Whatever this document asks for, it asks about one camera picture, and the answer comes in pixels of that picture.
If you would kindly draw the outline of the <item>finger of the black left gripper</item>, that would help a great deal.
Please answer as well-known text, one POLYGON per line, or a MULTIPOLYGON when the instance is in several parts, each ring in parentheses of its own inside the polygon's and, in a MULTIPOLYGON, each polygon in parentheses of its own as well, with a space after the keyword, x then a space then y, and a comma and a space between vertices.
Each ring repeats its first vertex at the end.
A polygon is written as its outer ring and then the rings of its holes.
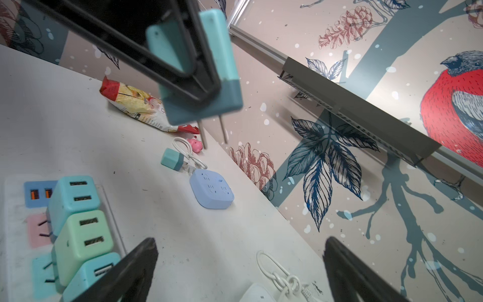
POLYGON ((30 1, 80 36, 196 104, 221 89, 196 1, 30 1))

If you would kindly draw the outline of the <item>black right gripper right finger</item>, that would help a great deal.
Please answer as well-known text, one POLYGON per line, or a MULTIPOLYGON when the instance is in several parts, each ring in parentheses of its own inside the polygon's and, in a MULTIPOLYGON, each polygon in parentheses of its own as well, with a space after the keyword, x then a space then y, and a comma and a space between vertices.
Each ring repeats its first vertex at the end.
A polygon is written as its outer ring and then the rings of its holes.
POLYGON ((341 241, 329 237, 323 261, 335 301, 406 301, 341 241))

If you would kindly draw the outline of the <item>teal charger plug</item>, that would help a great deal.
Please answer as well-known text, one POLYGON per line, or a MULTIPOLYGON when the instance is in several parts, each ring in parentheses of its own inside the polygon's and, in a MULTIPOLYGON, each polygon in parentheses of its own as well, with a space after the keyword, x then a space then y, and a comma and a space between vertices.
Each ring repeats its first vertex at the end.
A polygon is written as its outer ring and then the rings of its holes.
MULTIPOLYGON (((220 78, 220 91, 212 100, 204 104, 195 104, 161 84, 161 101, 167 119, 173 126, 220 116, 243 107, 240 77, 225 15, 219 9, 212 9, 199 12, 199 17, 220 78)), ((146 38, 148 49, 157 58, 178 71, 185 71, 189 67, 187 49, 175 22, 168 21, 148 27, 146 38)))
POLYGON ((121 257, 118 253, 111 252, 86 261, 64 290, 62 300, 65 302, 74 301, 117 265, 120 260, 121 257))
POLYGON ((46 216, 50 240, 55 242, 67 219, 76 213, 97 210, 101 201, 91 176, 60 178, 49 200, 46 216))

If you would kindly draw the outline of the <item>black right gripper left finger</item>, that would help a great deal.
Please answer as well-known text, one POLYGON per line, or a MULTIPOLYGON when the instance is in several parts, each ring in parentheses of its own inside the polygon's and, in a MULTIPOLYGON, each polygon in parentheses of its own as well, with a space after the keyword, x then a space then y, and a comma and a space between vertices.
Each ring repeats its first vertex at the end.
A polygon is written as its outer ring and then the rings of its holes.
POLYGON ((157 259, 155 239, 146 238, 75 301, 146 301, 157 259))

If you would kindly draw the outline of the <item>green charger plug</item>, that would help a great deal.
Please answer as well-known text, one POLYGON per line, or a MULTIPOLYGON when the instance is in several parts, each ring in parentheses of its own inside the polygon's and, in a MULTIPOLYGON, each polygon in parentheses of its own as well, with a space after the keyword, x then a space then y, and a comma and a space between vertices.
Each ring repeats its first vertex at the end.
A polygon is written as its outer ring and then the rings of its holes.
POLYGON ((113 247, 114 241, 103 211, 69 216, 54 243, 54 263, 60 286, 68 286, 86 261, 110 253, 113 247))
POLYGON ((180 171, 184 165, 184 156, 171 148, 166 148, 160 163, 174 171, 180 171))

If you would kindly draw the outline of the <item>white square power socket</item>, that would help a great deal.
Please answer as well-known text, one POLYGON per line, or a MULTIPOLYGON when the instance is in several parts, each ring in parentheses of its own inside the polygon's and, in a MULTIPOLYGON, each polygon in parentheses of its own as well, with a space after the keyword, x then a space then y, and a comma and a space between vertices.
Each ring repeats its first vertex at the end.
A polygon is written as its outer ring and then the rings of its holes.
POLYGON ((242 295, 239 302, 276 302, 262 285, 254 283, 242 295))

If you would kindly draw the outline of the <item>white multicolour power strip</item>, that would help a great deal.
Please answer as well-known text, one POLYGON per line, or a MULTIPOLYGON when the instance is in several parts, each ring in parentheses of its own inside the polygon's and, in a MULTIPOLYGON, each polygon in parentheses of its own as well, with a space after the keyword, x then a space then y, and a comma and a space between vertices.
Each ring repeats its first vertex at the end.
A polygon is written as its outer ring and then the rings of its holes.
POLYGON ((2 187, 1 301, 61 301, 46 212, 63 174, 13 174, 2 187))

